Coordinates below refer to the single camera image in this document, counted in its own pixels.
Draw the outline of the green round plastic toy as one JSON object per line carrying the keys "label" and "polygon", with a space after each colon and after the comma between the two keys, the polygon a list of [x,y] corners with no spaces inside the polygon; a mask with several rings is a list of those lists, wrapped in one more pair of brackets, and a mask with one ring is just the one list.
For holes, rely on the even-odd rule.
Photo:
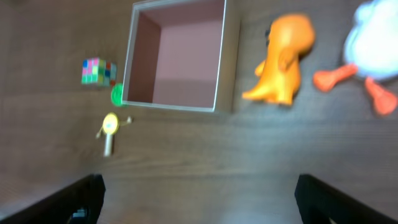
{"label": "green round plastic toy", "polygon": [[117,83],[111,90],[111,102],[115,107],[126,107],[127,104],[123,103],[123,84]]}

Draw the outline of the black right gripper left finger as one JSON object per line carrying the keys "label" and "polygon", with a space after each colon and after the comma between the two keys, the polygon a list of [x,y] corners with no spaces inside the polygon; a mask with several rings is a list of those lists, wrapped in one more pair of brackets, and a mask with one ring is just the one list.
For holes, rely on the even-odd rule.
{"label": "black right gripper left finger", "polygon": [[1,224],[96,224],[106,187],[101,174],[90,174],[33,205],[8,215]]}

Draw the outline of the yellow wooden rattle drum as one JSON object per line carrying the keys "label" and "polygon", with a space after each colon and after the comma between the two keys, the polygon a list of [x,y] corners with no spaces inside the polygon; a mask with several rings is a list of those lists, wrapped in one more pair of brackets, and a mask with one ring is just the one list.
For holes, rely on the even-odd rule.
{"label": "yellow wooden rattle drum", "polygon": [[132,117],[128,116],[127,120],[120,121],[116,113],[108,113],[102,122],[99,131],[96,133],[96,139],[99,139],[103,134],[105,135],[104,142],[104,157],[110,157],[113,153],[113,137],[118,132],[121,126],[126,126],[132,123]]}

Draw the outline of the white box with pink interior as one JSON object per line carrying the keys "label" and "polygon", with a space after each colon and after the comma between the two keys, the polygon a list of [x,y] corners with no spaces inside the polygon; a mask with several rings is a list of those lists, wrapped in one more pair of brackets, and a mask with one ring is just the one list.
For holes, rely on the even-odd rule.
{"label": "white box with pink interior", "polygon": [[135,2],[122,102],[229,113],[240,29],[238,7],[231,0]]}

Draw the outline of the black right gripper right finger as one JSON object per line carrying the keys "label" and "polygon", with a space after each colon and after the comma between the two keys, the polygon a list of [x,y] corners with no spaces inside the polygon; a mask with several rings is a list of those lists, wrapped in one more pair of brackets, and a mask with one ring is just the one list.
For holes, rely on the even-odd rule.
{"label": "black right gripper right finger", "polygon": [[310,174],[299,175],[294,195],[304,224],[397,224],[397,220],[355,200]]}

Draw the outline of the multicoloured puzzle cube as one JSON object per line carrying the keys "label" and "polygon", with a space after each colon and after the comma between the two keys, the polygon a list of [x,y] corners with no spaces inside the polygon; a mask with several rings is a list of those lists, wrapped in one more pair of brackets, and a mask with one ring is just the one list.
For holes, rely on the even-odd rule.
{"label": "multicoloured puzzle cube", "polygon": [[98,57],[85,59],[82,63],[83,85],[115,86],[117,66]]}

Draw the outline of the white plush duck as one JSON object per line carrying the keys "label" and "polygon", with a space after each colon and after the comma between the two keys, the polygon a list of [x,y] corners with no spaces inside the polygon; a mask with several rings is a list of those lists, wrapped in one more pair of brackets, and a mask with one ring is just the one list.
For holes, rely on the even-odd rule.
{"label": "white plush duck", "polygon": [[358,6],[343,45],[343,61],[334,70],[314,73],[318,90],[331,91],[356,76],[364,80],[377,114],[389,115],[397,108],[397,95],[380,85],[397,77],[397,0],[366,1]]}

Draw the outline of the orange dinosaur toy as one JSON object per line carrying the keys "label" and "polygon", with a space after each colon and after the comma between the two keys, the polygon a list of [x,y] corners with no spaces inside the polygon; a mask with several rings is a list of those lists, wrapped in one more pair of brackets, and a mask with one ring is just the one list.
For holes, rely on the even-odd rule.
{"label": "orange dinosaur toy", "polygon": [[310,17],[285,14],[271,22],[266,31],[267,56],[256,67],[256,85],[242,98],[291,106],[300,89],[300,58],[312,49],[316,32]]}

